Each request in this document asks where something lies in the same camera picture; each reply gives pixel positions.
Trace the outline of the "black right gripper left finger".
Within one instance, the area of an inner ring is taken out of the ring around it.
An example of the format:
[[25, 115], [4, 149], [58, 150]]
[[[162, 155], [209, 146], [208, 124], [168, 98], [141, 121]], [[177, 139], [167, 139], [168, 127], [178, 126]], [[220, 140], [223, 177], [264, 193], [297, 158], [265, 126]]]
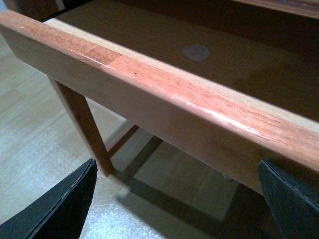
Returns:
[[2, 239], [77, 239], [97, 181], [89, 159], [24, 210], [1, 224]]

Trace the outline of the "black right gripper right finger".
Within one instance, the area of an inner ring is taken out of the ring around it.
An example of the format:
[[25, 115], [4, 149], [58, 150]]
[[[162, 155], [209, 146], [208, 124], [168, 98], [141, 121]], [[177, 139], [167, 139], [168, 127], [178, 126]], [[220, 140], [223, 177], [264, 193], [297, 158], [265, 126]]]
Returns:
[[319, 191], [269, 160], [258, 164], [265, 200], [285, 239], [319, 237]]

